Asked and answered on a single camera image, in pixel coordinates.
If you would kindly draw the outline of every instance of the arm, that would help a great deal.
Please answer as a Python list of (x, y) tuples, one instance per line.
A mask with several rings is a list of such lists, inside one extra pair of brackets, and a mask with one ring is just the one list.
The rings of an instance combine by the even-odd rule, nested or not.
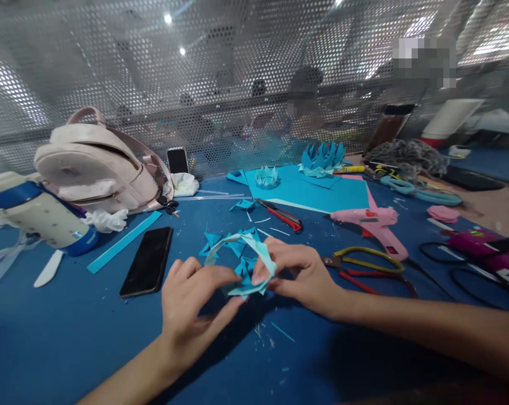
[(163, 285), (163, 332), (79, 404), (145, 404), (172, 385), (206, 351), (244, 303), (234, 297), (214, 317), (198, 317), (222, 285), (239, 281), (232, 269), (176, 260)]
[[(311, 247), (266, 240), (278, 266), (295, 280), (276, 278), (269, 288), (337, 322), (354, 323), (413, 341), (509, 380), (509, 312), (472, 305), (369, 295), (335, 284)], [(254, 268), (253, 284), (267, 276)]]

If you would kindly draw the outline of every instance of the pink glue gun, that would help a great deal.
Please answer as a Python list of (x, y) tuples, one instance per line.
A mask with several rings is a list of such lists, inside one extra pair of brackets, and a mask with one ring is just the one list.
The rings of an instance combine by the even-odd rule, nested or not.
[(363, 229), (362, 237), (378, 239), (388, 256), (400, 262), (408, 258), (408, 252), (399, 239), (388, 229), (388, 225), (397, 223), (399, 214), (393, 208), (351, 209), (335, 211), (330, 214), (334, 221), (349, 222)]

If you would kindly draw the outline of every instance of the pink backpack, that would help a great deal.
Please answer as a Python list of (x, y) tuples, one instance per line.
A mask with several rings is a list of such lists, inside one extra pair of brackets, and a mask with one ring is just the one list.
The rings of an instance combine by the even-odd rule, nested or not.
[[(91, 114), (97, 116), (97, 125), (78, 123)], [(129, 147), (144, 154), (144, 163)], [(157, 198), (165, 183), (163, 172), (172, 185), (170, 171), (155, 152), (106, 127), (104, 116), (92, 106), (78, 110), (54, 129), (50, 143), (37, 149), (34, 163), (62, 199), (88, 212), (102, 209), (113, 214), (126, 208), (135, 214), (161, 209)], [(170, 188), (167, 198), (171, 200), (174, 188)]]

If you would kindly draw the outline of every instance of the white smartphone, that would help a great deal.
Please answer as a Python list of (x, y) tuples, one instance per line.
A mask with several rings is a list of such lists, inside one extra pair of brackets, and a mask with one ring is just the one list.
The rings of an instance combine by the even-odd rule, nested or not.
[(187, 152), (185, 148), (170, 148), (166, 151), (168, 159), (168, 168), (170, 173), (188, 173), (189, 164), (187, 163)]

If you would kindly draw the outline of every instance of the gray yarn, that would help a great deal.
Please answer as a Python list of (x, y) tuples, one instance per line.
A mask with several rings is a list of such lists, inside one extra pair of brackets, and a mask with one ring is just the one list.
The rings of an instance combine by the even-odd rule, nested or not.
[(450, 158), (420, 140), (402, 141), (400, 139), (378, 145), (367, 152), (364, 161), (377, 161), (397, 166), (403, 180), (420, 183), (418, 175), (425, 173), (441, 177), (446, 174)]

